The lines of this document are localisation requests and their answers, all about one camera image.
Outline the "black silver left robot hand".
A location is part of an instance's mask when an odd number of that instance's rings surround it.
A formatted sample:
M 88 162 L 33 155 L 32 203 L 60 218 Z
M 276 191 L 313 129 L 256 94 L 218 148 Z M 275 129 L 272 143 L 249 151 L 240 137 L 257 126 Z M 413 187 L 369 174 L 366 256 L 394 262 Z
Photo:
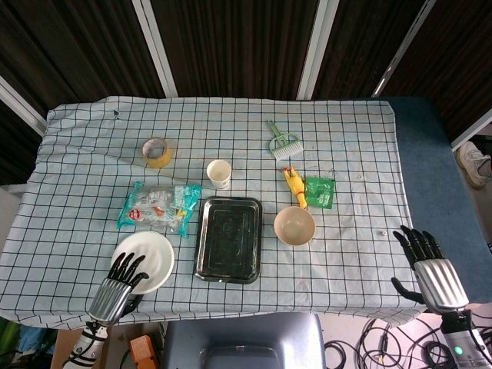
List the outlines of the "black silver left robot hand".
M 138 307 L 143 294 L 135 292 L 135 288 L 141 281 L 149 279 L 148 273 L 136 272 L 144 259 L 144 255 L 136 258 L 134 252 L 117 256 L 88 309 L 92 321 L 110 327 Z

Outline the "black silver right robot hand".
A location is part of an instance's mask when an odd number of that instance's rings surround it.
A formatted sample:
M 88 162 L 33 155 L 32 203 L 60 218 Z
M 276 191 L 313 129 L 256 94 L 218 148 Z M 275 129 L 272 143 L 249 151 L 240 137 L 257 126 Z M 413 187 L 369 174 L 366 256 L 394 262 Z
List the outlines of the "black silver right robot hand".
M 434 314 L 464 310 L 469 304 L 464 287 L 434 236 L 404 225 L 393 235 L 400 243 L 420 289 L 409 291 L 393 277 L 391 283 L 397 293 L 409 301 L 426 305 Z

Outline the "white round plate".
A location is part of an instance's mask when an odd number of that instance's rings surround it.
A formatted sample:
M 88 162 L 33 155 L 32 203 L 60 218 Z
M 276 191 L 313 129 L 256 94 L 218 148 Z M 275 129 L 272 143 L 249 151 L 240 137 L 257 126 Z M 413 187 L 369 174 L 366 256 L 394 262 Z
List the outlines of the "white round plate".
M 175 263 L 174 249 L 169 240 L 155 231 L 139 231 L 126 237 L 115 249 L 111 263 L 122 252 L 135 253 L 138 258 L 145 256 L 135 273 L 145 272 L 149 278 L 140 281 L 133 294 L 148 294 L 157 290 L 171 275 Z

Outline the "beige bowl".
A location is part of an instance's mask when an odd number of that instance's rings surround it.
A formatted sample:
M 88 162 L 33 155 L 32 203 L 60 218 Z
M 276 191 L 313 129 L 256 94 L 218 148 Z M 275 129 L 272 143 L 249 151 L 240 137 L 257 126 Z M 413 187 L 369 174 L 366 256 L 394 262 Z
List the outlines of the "beige bowl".
M 316 231 L 311 214 L 296 206 L 287 207 L 278 212 L 274 219 L 274 232 L 278 239 L 290 246 L 307 244 Z

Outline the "white paper cup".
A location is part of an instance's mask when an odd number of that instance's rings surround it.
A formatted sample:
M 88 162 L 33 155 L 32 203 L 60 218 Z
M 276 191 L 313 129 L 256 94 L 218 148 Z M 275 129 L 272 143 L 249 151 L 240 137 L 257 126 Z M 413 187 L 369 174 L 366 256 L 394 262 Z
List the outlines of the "white paper cup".
M 227 161 L 215 159 L 208 164 L 206 174 L 216 189 L 226 189 L 231 181 L 232 168 Z

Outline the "rectangular metal tray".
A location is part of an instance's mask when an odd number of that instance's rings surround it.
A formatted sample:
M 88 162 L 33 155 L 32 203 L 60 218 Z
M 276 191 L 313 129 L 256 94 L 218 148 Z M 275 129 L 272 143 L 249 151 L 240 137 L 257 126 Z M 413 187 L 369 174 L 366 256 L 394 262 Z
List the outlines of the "rectangular metal tray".
M 254 198 L 211 196 L 201 206 L 194 275 L 251 284 L 260 274 L 262 205 Z

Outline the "brown cardboard box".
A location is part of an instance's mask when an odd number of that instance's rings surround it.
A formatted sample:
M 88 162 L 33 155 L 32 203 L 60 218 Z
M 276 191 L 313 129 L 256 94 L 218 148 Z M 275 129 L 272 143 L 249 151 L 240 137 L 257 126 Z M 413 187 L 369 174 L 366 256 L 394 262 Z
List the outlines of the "brown cardboard box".
M 82 329 L 58 330 L 55 350 L 52 357 L 51 369 L 62 369 L 63 362 L 68 359 L 71 350 L 78 342 Z M 93 369 L 105 369 L 108 356 L 108 342 L 104 343 L 101 355 L 95 362 Z

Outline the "blue fabric bundle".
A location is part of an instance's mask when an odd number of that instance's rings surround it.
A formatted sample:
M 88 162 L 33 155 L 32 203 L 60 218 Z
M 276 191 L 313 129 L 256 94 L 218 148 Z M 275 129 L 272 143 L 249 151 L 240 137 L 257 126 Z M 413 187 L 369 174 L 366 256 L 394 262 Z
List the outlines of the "blue fabric bundle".
M 53 354 L 57 333 L 56 330 L 50 328 L 22 325 L 18 339 L 18 351 L 24 353 L 28 351 L 40 351 L 42 348 L 45 348 L 46 354 Z

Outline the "teal clear snack bag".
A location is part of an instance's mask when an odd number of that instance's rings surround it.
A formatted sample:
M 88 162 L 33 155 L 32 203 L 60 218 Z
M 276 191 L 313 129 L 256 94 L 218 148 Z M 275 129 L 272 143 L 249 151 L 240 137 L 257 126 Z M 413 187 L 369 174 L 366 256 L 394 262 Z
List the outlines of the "teal clear snack bag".
M 116 228 L 144 225 L 187 238 L 201 190 L 199 184 L 146 186 L 136 181 L 118 214 Z

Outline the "blue felt table cover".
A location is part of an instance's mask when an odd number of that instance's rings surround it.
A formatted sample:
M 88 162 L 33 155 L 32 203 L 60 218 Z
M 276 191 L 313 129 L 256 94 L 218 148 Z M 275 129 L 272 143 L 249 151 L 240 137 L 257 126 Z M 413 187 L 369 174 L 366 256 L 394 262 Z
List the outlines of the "blue felt table cover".
M 472 303 L 492 303 L 492 252 L 454 158 L 444 123 L 425 98 L 393 97 L 397 145 L 414 228 L 430 232 Z

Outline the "white sneaker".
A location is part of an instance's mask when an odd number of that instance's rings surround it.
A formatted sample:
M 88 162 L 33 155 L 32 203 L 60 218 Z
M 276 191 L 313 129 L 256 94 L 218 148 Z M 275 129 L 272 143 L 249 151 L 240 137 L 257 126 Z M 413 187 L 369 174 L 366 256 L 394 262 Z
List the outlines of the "white sneaker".
M 457 161 L 473 188 L 481 189 L 492 181 L 492 157 L 484 155 L 473 142 L 467 141 L 460 146 Z

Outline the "yellow packing tape roll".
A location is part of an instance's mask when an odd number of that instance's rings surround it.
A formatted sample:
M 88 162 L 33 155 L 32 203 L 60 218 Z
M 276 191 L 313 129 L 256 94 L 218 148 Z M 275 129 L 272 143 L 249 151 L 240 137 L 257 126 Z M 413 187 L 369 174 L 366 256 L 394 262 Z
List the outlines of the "yellow packing tape roll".
M 149 138 L 141 147 L 146 164 L 151 168 L 163 168 L 171 160 L 171 149 L 163 138 Z

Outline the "yellow rubber chicken toy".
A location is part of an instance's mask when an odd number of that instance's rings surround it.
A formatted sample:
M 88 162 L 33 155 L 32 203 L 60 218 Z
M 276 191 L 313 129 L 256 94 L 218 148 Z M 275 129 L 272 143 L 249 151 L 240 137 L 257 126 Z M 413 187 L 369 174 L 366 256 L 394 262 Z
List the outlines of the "yellow rubber chicken toy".
M 301 176 L 297 174 L 293 167 L 284 167 L 283 173 L 288 187 L 298 200 L 299 207 L 306 209 L 308 205 L 304 194 L 305 186 Z

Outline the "green hand brush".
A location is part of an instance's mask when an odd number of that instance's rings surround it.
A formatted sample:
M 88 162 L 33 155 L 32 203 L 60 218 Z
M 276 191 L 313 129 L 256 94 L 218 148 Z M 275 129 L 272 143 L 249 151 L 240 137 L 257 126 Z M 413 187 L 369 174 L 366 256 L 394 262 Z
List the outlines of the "green hand brush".
M 269 143 L 269 150 L 277 161 L 287 160 L 304 150 L 301 140 L 296 135 L 281 132 L 274 120 L 267 120 L 267 124 L 274 135 Z

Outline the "white partition frame post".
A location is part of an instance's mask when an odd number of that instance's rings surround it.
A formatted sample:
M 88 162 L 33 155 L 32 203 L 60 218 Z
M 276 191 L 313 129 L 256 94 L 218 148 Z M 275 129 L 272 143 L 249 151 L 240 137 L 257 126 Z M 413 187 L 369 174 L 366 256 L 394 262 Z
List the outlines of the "white partition frame post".
M 298 86 L 297 100 L 311 100 L 321 70 L 324 53 L 330 38 L 340 0 L 319 0 L 314 24 L 311 31 L 301 80 Z
M 464 143 L 466 143 L 475 134 L 481 131 L 484 127 L 492 122 L 492 115 L 484 115 L 467 128 L 462 134 L 460 134 L 455 140 L 451 142 L 452 151 L 458 150 Z
M 5 103 L 24 123 L 43 136 L 47 121 L 43 118 L 1 75 L 0 100 Z
M 376 98 L 381 95 L 381 92 L 384 90 L 385 86 L 390 81 L 391 76 L 393 75 L 394 71 L 400 64 L 406 51 L 410 47 L 414 38 L 417 36 L 417 33 L 420 31 L 422 25 L 424 24 L 431 10 L 434 8 L 436 2 L 437 0 L 424 0 L 421 9 L 417 13 L 414 21 L 412 22 L 410 28 L 408 29 L 407 34 L 404 36 L 394 57 L 391 59 L 388 67 L 385 69 L 380 81 L 378 82 L 376 88 L 374 89 L 371 95 L 372 98 Z
M 167 98 L 177 98 L 178 90 L 161 38 L 151 0 L 131 0 L 145 38 L 158 79 Z

